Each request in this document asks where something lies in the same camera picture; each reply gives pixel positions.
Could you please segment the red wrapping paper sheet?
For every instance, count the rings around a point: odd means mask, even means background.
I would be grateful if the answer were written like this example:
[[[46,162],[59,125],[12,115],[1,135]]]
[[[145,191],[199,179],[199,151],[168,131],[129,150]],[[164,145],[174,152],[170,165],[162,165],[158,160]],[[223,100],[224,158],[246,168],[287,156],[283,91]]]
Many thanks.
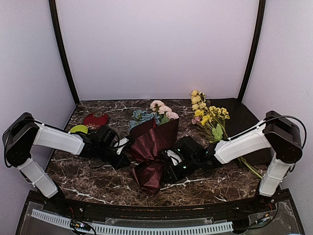
[[[130,130],[133,144],[130,154],[138,163],[131,176],[148,196],[158,194],[166,166],[161,152],[173,147],[177,140],[179,119],[157,125],[156,120],[146,121]]]

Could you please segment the pink fake rose bunch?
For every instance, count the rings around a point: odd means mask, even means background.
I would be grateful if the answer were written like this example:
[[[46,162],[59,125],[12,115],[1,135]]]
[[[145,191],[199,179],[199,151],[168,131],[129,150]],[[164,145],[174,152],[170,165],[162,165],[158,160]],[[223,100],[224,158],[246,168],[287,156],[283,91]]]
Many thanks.
[[[173,112],[170,107],[166,106],[160,100],[154,100],[150,104],[150,109],[153,111],[152,114],[158,126],[179,118],[177,113]]]

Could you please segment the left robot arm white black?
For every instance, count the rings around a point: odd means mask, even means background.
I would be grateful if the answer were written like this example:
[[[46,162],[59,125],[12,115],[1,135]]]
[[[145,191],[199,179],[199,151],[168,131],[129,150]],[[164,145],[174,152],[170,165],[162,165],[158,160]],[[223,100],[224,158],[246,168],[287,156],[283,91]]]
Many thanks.
[[[2,143],[6,167],[18,169],[34,188],[50,199],[50,206],[58,213],[66,213],[69,203],[61,196],[61,189],[32,156],[33,148],[100,159],[115,169],[130,166],[130,161],[123,154],[123,149],[130,141],[119,139],[118,134],[106,125],[91,133],[73,133],[45,124],[25,112],[4,131]]]

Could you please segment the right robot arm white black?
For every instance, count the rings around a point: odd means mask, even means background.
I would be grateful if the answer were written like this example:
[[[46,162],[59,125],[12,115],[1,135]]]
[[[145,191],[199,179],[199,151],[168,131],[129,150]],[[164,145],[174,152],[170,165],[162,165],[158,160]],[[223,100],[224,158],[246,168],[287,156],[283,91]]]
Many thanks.
[[[171,149],[163,150],[166,161],[163,181],[172,184],[198,169],[212,170],[240,157],[252,156],[253,163],[269,163],[259,184],[259,194],[250,200],[250,209],[261,212],[268,205],[288,171],[302,158],[307,134],[292,116],[269,111],[254,126],[230,138],[211,143],[204,148],[192,137],[183,137]]]

